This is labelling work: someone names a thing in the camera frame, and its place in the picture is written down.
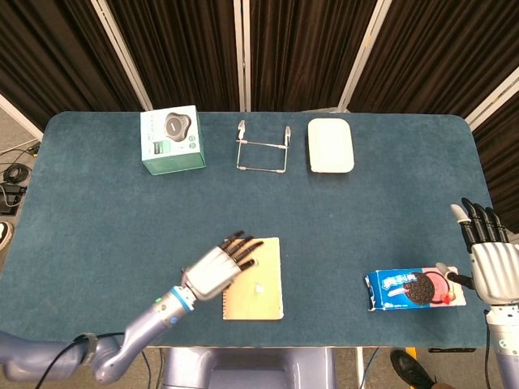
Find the cookie package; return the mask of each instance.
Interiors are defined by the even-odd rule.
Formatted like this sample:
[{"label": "cookie package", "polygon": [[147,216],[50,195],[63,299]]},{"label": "cookie package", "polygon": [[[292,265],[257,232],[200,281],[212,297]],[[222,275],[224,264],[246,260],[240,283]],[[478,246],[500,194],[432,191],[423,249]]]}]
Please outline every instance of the cookie package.
[{"label": "cookie package", "polygon": [[[449,270],[457,273],[455,267]],[[447,280],[435,267],[375,270],[366,274],[369,310],[412,310],[465,306],[459,284]]]}]

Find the gray robot arm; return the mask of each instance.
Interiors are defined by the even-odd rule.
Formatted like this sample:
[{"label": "gray robot arm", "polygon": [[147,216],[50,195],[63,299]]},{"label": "gray robot arm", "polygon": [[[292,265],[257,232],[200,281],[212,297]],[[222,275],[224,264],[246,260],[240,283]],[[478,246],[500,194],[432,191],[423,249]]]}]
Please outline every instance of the gray robot arm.
[{"label": "gray robot arm", "polygon": [[467,213],[451,206],[470,253],[472,277],[436,266],[444,276],[470,289],[490,306],[486,312],[492,346],[505,389],[519,388],[519,249],[508,242],[500,218],[491,208],[461,200]]},{"label": "gray robot arm", "polygon": [[[135,357],[191,312],[197,300],[207,301],[217,296],[242,271],[254,265],[254,259],[243,260],[263,242],[246,247],[252,239],[246,237],[235,243],[242,234],[242,231],[235,233],[187,268],[181,285],[157,298],[150,308],[128,325],[122,344],[115,336],[99,339],[87,336],[82,340],[88,339],[88,342],[75,343],[56,360],[47,379],[66,379],[86,361],[99,383],[107,385],[120,379]],[[65,347],[66,344],[60,342],[32,342],[0,332],[0,364],[6,377],[12,381],[36,381]]]}]

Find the person's foot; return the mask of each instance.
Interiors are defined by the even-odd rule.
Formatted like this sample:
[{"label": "person's foot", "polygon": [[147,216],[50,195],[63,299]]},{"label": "person's foot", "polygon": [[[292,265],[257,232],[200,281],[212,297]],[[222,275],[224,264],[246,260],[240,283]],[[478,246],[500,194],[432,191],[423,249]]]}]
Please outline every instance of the person's foot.
[{"label": "person's foot", "polygon": [[2,251],[13,236],[13,225],[6,221],[0,222],[0,251]]},{"label": "person's foot", "polygon": [[404,350],[391,351],[391,363],[400,378],[414,389],[431,389],[435,384],[422,365]]}]

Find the product box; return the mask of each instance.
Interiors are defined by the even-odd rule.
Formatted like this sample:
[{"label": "product box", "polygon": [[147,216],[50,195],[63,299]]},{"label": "product box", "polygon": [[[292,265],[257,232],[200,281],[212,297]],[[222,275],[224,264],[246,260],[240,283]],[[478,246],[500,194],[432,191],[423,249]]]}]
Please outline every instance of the product box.
[{"label": "product box", "polygon": [[[457,273],[455,267],[449,270]],[[369,310],[411,310],[464,306],[461,285],[447,280],[435,267],[376,270],[364,278]]]},{"label": "product box", "polygon": [[194,105],[140,114],[142,161],[153,175],[205,167]]}]

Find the spiral notebook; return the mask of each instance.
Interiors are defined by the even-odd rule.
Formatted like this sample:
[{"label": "spiral notebook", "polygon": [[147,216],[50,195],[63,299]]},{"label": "spiral notebook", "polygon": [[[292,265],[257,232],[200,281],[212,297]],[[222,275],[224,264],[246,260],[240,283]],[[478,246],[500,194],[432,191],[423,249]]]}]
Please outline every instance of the spiral notebook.
[{"label": "spiral notebook", "polygon": [[254,258],[256,265],[245,270],[223,293],[224,320],[279,320],[283,318],[281,256],[279,239],[269,237],[242,262]]}]

